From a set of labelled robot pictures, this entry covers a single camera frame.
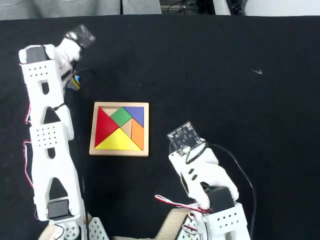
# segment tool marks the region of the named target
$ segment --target beige triangle piece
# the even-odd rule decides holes
[[[125,132],[125,134],[128,135],[129,138],[131,138],[131,132],[132,132],[132,118],[127,121],[121,129]]]
[[[119,107],[102,107],[102,110],[110,117],[112,114],[114,114]]]

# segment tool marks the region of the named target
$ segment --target yellow triangle piece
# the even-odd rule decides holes
[[[121,128],[115,130],[110,136],[103,140],[103,142],[96,146],[95,149],[141,151]]]

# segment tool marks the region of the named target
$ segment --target white wall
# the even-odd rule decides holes
[[[320,15],[320,0],[248,0],[247,16]]]

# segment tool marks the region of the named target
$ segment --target black fabric surface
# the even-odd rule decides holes
[[[96,42],[67,92],[78,138],[71,154],[85,172],[85,202],[109,236],[154,237],[170,206],[190,203],[168,160],[166,134],[186,121],[229,149],[257,192],[255,240],[318,239],[320,182],[320,17],[107,16],[0,21],[0,239],[35,240],[24,176],[23,120],[28,95],[18,50],[58,45],[85,24]],[[149,102],[149,157],[89,156],[94,102]],[[214,151],[238,186],[250,226],[249,185],[226,154]]]

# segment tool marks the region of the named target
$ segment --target orange parallelogram piece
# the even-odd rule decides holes
[[[131,139],[138,145],[138,147],[144,149],[144,128],[133,118],[132,119],[132,132]]]

